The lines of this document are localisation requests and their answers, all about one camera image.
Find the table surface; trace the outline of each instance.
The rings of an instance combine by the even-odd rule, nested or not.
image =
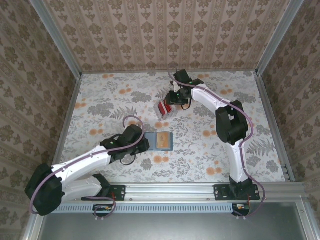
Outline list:
[[[252,118],[254,135],[245,144],[249,173],[261,182],[285,178],[270,132],[253,72],[189,72],[214,92],[242,102]],[[66,162],[124,131],[122,119],[136,115],[146,132],[173,133],[173,151],[147,151],[124,166],[119,161],[97,169],[111,183],[214,183],[229,182],[230,164],[225,143],[216,132],[216,117],[199,102],[159,122],[154,105],[172,90],[165,72],[84,74],[62,152]],[[128,119],[128,124],[136,123]]]

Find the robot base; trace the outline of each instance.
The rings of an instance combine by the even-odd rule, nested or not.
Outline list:
[[[251,179],[236,183],[230,178],[230,184],[214,185],[214,197],[216,201],[232,200],[260,200],[258,186]]]

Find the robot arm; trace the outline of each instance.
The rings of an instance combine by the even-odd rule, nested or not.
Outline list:
[[[86,196],[106,197],[111,185],[101,174],[80,178],[117,160],[121,161],[126,155],[143,153],[149,147],[143,130],[136,125],[130,125],[123,134],[105,139],[99,146],[73,160],[51,167],[45,163],[39,165],[26,186],[25,193],[29,199],[36,194],[33,206],[41,216],[50,214],[63,202]]]
[[[207,88],[205,84],[199,84],[199,87]],[[220,122],[219,123],[219,118],[221,118],[224,114],[225,108],[228,108],[229,106],[221,101],[219,101],[217,98],[213,97],[211,94],[209,94],[206,91],[203,91],[201,89],[193,88],[191,90],[191,97],[193,100],[203,104],[207,109],[209,109],[211,112],[216,114],[217,117],[217,133],[218,137],[221,139],[221,136],[224,134],[224,126],[228,125],[228,120],[230,119],[229,116],[227,116],[229,119],[226,119],[227,122]],[[248,130],[248,125],[245,126],[243,125],[243,130]],[[234,144],[226,143],[226,149],[227,149],[227,154],[229,157],[230,161],[230,177],[236,182],[244,182],[245,180],[248,179],[248,176],[245,174],[241,162],[241,156],[240,156],[240,148],[239,144],[242,141],[242,138],[238,141],[235,141]]]
[[[174,82],[175,91],[170,91],[166,95],[165,103],[168,105],[184,105],[192,99],[200,102],[215,113],[217,135],[222,142],[226,143],[225,146],[230,161],[230,189],[236,198],[247,195],[246,192],[252,188],[253,182],[244,171],[240,143],[247,137],[248,123],[243,114],[224,103],[230,103],[243,111],[241,102],[238,100],[230,102],[226,99],[222,101],[221,99],[223,98],[208,89],[203,81],[200,79],[192,80],[186,70],[177,71],[173,76],[176,80]]]

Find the metal bracket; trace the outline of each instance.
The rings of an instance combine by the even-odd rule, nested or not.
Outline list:
[[[248,188],[247,195],[236,197],[232,194],[230,184],[218,184],[214,185],[214,197],[216,201],[232,201],[232,200],[260,200],[260,194],[258,186],[253,184],[252,187]]]
[[[83,214],[93,213],[98,206],[112,208],[112,203],[64,203],[53,214]],[[97,209],[96,214],[102,217],[110,212],[109,209]],[[195,214],[195,213],[232,213],[232,203],[132,203],[118,202],[114,210],[115,214]]]
[[[108,198],[111,198],[115,201],[124,201],[126,197],[126,185],[111,185]]]
[[[125,200],[122,203],[131,204],[204,204],[215,201],[214,186],[220,185],[219,182],[209,183],[122,183],[126,186]],[[265,203],[297,203],[307,200],[303,182],[262,182],[265,188]],[[243,200],[227,200],[225,203],[245,203]],[[53,213],[59,211],[68,213],[78,211],[78,213],[92,213],[92,204],[84,206],[83,201],[71,201],[62,204]],[[31,215],[26,227],[24,240],[37,240],[43,219],[39,215]]]

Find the black motor joint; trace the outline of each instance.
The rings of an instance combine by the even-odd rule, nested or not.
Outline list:
[[[174,75],[174,79],[182,84],[189,84],[193,86],[197,86],[199,84],[203,84],[204,82],[200,79],[192,80],[187,71],[185,69],[177,71]],[[185,105],[189,103],[189,99],[192,99],[191,90],[193,87],[191,86],[182,86],[178,83],[178,86],[181,87],[179,91],[169,91],[169,93],[165,97],[165,103],[168,105]]]
[[[105,147],[105,149],[115,149],[129,146],[135,143],[141,136],[142,129],[136,125],[128,126],[123,134],[116,134],[108,139],[103,140],[100,143],[100,146]],[[135,156],[137,154],[141,154],[146,152],[150,148],[149,141],[143,137],[141,141],[132,147],[118,150],[118,151],[111,151],[109,155],[111,156],[111,162],[113,163],[117,160],[122,160],[126,155]]]

